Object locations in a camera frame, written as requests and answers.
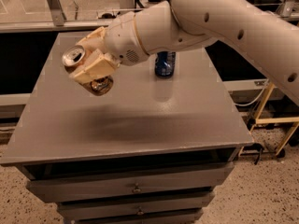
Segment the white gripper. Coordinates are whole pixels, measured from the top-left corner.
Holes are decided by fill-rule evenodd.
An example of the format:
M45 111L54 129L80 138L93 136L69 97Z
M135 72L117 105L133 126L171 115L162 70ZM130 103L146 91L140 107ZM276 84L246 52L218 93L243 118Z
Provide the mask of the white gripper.
M69 75L79 84L112 75L121 63L132 66L149 58L137 33L134 12L117 17L107 30L103 26L97 28L76 45L93 52Z

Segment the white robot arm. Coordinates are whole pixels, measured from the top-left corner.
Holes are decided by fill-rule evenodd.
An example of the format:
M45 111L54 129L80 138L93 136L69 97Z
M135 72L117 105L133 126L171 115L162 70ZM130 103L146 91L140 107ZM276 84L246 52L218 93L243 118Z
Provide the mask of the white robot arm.
M161 51L184 51L220 40L299 105L299 28L246 0L167 0L120 15L63 55L70 77L96 92L94 82L120 65Z

